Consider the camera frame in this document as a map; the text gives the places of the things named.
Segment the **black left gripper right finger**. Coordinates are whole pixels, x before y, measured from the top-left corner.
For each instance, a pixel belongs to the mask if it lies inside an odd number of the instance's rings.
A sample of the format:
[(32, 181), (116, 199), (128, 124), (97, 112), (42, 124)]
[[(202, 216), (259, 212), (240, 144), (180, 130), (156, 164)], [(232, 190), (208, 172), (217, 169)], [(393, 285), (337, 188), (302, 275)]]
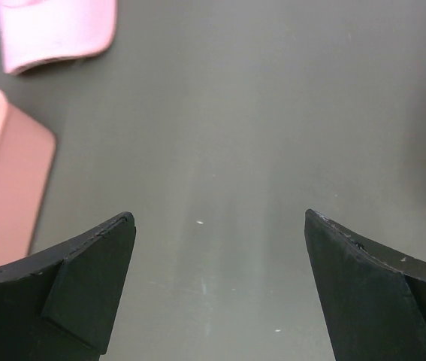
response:
[(304, 236), (337, 360), (426, 360), (426, 262), (314, 210)]

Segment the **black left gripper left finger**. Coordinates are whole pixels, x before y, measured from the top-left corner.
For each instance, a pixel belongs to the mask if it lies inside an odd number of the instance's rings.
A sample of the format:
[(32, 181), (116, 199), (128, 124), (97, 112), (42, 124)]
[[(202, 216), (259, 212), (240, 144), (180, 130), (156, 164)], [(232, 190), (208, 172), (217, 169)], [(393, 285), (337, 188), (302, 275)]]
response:
[(0, 266), (0, 360), (106, 354), (134, 249), (130, 212)]

